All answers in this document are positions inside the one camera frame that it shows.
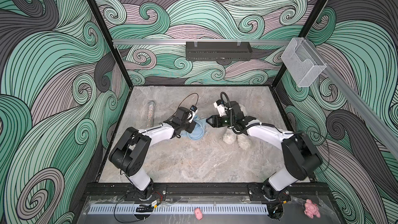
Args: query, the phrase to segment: blue cloth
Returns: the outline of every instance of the blue cloth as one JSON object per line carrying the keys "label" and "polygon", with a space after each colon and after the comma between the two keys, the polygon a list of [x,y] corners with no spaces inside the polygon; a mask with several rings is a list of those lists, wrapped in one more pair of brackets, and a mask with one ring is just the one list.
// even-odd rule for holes
{"label": "blue cloth", "polygon": [[181,137],[189,137],[192,140],[199,140],[203,137],[203,135],[205,134],[206,119],[199,118],[199,116],[195,115],[195,117],[193,117],[193,121],[196,122],[196,125],[192,133],[182,131],[180,134]]}

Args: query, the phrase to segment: pink plush toy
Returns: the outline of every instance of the pink plush toy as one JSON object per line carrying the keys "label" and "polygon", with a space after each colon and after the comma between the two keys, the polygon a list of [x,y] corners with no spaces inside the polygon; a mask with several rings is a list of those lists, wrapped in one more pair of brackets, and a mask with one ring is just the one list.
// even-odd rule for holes
{"label": "pink plush toy", "polygon": [[196,209],[195,209],[195,216],[196,216],[196,218],[197,218],[198,220],[201,220],[201,219],[203,218],[203,214],[202,214],[202,212],[200,211],[200,208],[196,208]]}
{"label": "pink plush toy", "polygon": [[312,203],[310,199],[307,199],[306,203],[304,204],[305,210],[304,213],[310,217],[311,219],[314,218],[314,215],[318,218],[321,217],[321,214],[319,213],[318,206],[316,206],[315,203]]}

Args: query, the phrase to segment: clear plastic holder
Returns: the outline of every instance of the clear plastic holder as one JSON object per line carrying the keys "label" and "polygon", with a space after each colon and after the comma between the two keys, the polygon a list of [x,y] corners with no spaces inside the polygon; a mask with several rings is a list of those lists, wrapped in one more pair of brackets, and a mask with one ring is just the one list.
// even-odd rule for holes
{"label": "clear plastic holder", "polygon": [[301,37],[292,38],[281,59],[297,87],[309,87],[326,68],[312,42]]}

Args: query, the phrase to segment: white cable tray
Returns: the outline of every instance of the white cable tray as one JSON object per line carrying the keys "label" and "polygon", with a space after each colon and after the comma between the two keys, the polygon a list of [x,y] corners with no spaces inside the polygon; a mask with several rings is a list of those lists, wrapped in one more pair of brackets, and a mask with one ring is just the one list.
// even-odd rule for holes
{"label": "white cable tray", "polygon": [[[88,214],[113,214],[116,204],[92,204]],[[136,212],[139,204],[118,204],[116,214],[142,214]],[[167,204],[163,203],[150,214],[194,214],[200,208],[203,214],[265,214],[267,206],[263,204]]]}

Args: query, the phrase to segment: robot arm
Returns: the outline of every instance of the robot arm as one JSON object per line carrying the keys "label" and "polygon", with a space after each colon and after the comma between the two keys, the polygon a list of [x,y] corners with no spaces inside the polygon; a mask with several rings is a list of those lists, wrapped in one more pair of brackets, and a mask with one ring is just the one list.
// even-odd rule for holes
{"label": "robot arm", "polygon": [[142,198],[150,196],[153,185],[152,179],[142,168],[148,148],[162,140],[178,137],[183,130],[192,133],[196,125],[192,120],[196,113],[196,106],[190,109],[179,107],[175,115],[157,127],[141,130],[129,127],[112,149],[109,160],[126,174]]}
{"label": "robot arm", "polygon": [[264,194],[275,199],[285,187],[298,180],[304,180],[322,163],[322,157],[311,139],[304,133],[280,130],[272,124],[261,123],[258,119],[245,116],[235,101],[221,100],[214,103],[219,115],[206,120],[212,127],[229,127],[236,134],[258,137],[283,152],[285,166],[264,181]]}

